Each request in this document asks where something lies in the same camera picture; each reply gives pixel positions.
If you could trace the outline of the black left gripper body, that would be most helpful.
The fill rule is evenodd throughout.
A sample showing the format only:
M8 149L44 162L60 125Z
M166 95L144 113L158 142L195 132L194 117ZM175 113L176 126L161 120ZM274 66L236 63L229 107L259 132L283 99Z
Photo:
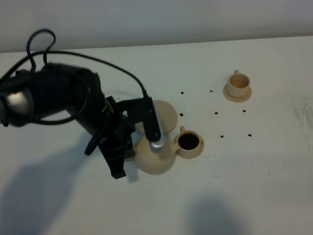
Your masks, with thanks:
M116 102L112 96L91 95L80 113L80 125L97 138L122 137L139 122L147 122L146 96Z

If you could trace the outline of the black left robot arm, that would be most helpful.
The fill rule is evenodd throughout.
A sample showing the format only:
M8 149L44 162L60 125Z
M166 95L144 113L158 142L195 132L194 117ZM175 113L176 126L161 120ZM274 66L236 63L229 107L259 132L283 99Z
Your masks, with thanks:
M99 76L85 68L50 63L38 72L18 71L0 88L4 126L52 126L73 120L91 135L85 154L99 148L116 179L126 176L124 161L134 155L135 124L143 122L158 131L147 94L116 102L102 92Z

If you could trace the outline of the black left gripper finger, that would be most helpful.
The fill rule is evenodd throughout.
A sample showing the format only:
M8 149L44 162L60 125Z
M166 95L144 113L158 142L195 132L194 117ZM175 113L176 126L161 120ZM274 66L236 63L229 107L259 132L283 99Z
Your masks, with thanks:
M98 147L109 166L111 176L115 179L125 177L124 162L134 156L131 136L127 135L122 141L117 138L101 140Z

